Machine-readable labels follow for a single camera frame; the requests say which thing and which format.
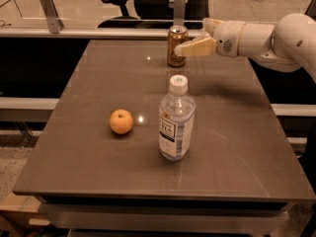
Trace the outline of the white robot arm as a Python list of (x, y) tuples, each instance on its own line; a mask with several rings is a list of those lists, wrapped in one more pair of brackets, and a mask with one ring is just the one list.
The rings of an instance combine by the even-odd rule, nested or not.
[(280, 72), (303, 68), (316, 81), (316, 22), (289, 14), (278, 23), (219, 21), (205, 18), (205, 33), (175, 47), (178, 56), (244, 56)]

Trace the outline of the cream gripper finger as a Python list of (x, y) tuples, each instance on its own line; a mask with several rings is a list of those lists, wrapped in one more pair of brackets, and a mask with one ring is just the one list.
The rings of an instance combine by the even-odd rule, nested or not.
[(221, 25), (224, 24), (224, 21), (212, 18), (204, 18), (202, 20), (204, 30), (210, 35), (214, 35)]
[(175, 54), (181, 57), (207, 56), (216, 52), (217, 42), (211, 36), (199, 36), (175, 47)]

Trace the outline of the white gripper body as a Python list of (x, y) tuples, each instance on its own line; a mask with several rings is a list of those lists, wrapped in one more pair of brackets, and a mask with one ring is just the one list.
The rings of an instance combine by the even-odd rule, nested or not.
[(217, 42), (216, 53), (222, 56), (237, 57), (242, 31), (246, 25), (241, 21), (213, 21), (212, 36)]

